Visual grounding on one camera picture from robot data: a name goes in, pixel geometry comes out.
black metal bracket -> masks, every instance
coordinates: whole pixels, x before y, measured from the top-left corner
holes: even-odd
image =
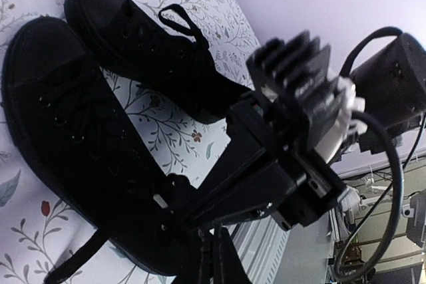
[[[337,80],[327,79],[329,56],[330,48],[305,32],[287,44],[274,39],[248,59],[256,89],[228,111],[229,145],[197,190],[178,188],[168,205],[168,236],[189,243],[198,232],[201,239],[194,270],[175,284],[207,283],[213,273],[215,283],[248,283],[222,225],[272,215],[285,230],[307,226],[346,195],[315,150],[343,104]]]

black sneaker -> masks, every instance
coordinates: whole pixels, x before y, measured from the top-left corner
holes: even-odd
[[[15,145],[36,175],[98,227],[46,279],[62,283],[110,239],[139,267],[175,275],[187,254],[159,239],[166,210],[152,199],[166,176],[69,26],[38,18],[15,35],[2,79]]]
[[[188,27],[163,16],[172,10]],[[218,73],[208,41],[179,5],[158,14],[162,23],[186,36],[169,35],[131,0],[65,0],[65,17],[100,65],[168,96],[197,121],[223,117],[248,88]]]

shoe sole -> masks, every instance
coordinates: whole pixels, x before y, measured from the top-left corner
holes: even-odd
[[[45,169],[45,167],[41,164],[42,161],[39,159],[37,152],[35,151],[33,145],[30,143],[30,138],[26,135],[25,127],[21,125],[20,118],[13,112],[13,105],[11,105],[11,99],[8,96],[8,86],[9,86],[9,72],[7,72],[8,66],[10,62],[13,60],[12,55],[14,52],[14,47],[21,38],[21,35],[25,33],[28,28],[31,28],[33,25],[39,23],[39,19],[35,19],[33,21],[28,22],[24,27],[22,27],[16,35],[13,37],[9,48],[7,49],[5,60],[3,63],[3,73],[1,80],[1,96],[3,101],[3,110],[5,113],[7,127],[9,129],[12,142],[20,151],[24,161],[28,164],[30,169],[34,172],[34,174],[46,185],[50,190],[52,190],[57,196],[67,202],[73,210],[75,210],[79,215],[84,217],[91,225],[95,225],[90,222],[89,219],[86,218],[86,215],[83,213],[82,209],[66,194],[66,191],[62,189],[57,183],[57,179],[50,174],[49,171]],[[123,249],[117,242],[112,239],[109,239],[111,243],[119,246],[126,257],[131,260],[134,264],[136,264],[139,268],[144,271],[154,274],[154,275],[165,275],[170,276],[170,274],[162,274],[161,272],[155,271],[145,264],[141,263],[139,260],[135,259],[129,252]]]
[[[87,19],[87,15],[84,13],[80,0],[65,0],[64,11],[70,26],[77,31],[87,47],[95,54],[102,68],[142,84],[150,83],[150,79],[146,77],[145,72],[132,65],[126,59],[123,59],[123,57],[112,49],[106,41],[97,35],[95,28],[91,26],[90,21]],[[173,93],[162,93],[173,102],[177,100]],[[193,110],[185,105],[178,105],[189,116],[203,124],[211,124],[220,120],[207,110]]]

red flower pattern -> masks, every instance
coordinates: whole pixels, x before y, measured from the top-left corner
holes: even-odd
[[[194,139],[194,142],[201,142],[202,134],[194,130],[191,137]]]
[[[41,202],[41,213],[44,216],[48,216],[51,212],[51,205],[49,204],[48,201],[43,201]]]

bed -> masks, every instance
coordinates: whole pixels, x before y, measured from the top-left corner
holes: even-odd
[[[0,0],[0,59],[15,32],[27,21],[60,17],[64,0]],[[245,60],[259,43],[236,0],[134,0],[151,17],[181,4],[210,42],[217,70],[250,86]],[[203,125],[157,92],[105,70],[105,77],[165,173],[188,176],[199,186],[229,142],[226,123]],[[14,147],[0,112],[0,278],[4,284],[39,284],[68,259],[95,229],[45,187]],[[270,219],[231,227],[243,265],[254,283],[272,283],[287,233]],[[131,263],[111,243],[67,284],[171,283]]]

